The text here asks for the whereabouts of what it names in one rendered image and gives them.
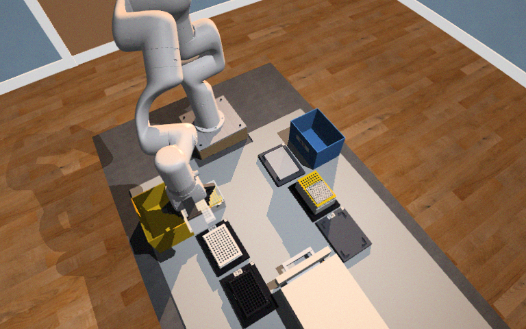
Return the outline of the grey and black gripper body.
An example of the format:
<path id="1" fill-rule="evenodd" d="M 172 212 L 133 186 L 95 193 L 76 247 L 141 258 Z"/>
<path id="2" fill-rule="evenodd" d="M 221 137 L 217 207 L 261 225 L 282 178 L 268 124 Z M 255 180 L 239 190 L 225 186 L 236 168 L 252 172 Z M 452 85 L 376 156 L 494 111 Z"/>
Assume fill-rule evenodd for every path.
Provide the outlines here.
<path id="1" fill-rule="evenodd" d="M 196 179 L 197 179 L 196 180 L 196 184 L 195 184 L 195 187 L 193 188 L 193 190 L 189 194 L 183 195 L 183 196 L 173 195 L 171 192 L 169 192 L 169 190 L 165 186 L 166 194 L 167 194 L 167 196 L 168 196 L 173 208 L 176 211 L 181 211 L 181 210 L 185 209 L 184 205 L 182 204 L 181 201 L 183 201 L 185 199 L 188 199 L 189 197 L 192 197 L 195 203 L 200 202 L 201 200 L 206 198 L 207 193 L 206 193 L 206 191 L 205 191 L 200 179 L 198 178 L 198 176 L 196 177 Z"/>

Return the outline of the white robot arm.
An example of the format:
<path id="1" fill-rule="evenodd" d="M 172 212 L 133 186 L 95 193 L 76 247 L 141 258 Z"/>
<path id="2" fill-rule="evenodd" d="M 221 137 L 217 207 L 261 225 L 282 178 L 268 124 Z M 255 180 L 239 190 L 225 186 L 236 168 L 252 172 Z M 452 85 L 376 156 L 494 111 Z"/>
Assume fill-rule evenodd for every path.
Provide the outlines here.
<path id="1" fill-rule="evenodd" d="M 146 155 L 155 156 L 156 170 L 176 196 L 189 194 L 199 175 L 189 165 L 197 144 L 196 129 L 212 133 L 225 122 L 212 87 L 204 81 L 225 68 L 221 38 L 210 19 L 191 22 L 190 3 L 191 0 L 116 0 L 112 16 L 116 46 L 124 52 L 142 51 L 145 63 L 147 85 L 134 116 L 140 148 Z M 195 126 L 150 126 L 153 101 L 180 84 L 195 114 Z"/>

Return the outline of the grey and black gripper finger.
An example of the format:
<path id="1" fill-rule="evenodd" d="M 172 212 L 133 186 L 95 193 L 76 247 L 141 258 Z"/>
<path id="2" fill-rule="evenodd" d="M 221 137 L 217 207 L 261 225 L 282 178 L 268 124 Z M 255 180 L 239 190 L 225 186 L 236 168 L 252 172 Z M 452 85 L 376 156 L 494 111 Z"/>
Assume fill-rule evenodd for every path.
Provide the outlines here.
<path id="1" fill-rule="evenodd" d="M 170 203 L 170 201 L 162 208 L 162 212 L 163 213 L 168 213 L 169 215 L 172 215 L 172 214 L 175 214 L 177 215 L 178 217 L 181 217 L 182 219 L 184 219 L 184 216 L 182 215 L 181 211 L 176 211 L 173 207 L 172 207 L 172 204 Z"/>
<path id="2" fill-rule="evenodd" d="M 210 195 L 213 193 L 213 190 L 215 188 L 215 184 L 214 183 L 203 184 L 203 187 L 204 187 L 204 189 L 205 189 L 205 191 L 207 193 L 205 201 L 206 201 L 207 205 L 209 206 L 210 205 L 210 203 L 209 203 Z"/>

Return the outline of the blue open-top box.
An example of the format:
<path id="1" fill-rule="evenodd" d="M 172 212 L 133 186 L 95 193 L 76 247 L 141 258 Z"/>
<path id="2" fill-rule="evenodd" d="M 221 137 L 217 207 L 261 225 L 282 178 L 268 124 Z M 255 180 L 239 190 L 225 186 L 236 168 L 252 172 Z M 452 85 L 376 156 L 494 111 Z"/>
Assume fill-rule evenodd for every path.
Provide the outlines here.
<path id="1" fill-rule="evenodd" d="M 316 108 L 290 121 L 289 140 L 314 170 L 340 155 L 345 137 Z"/>

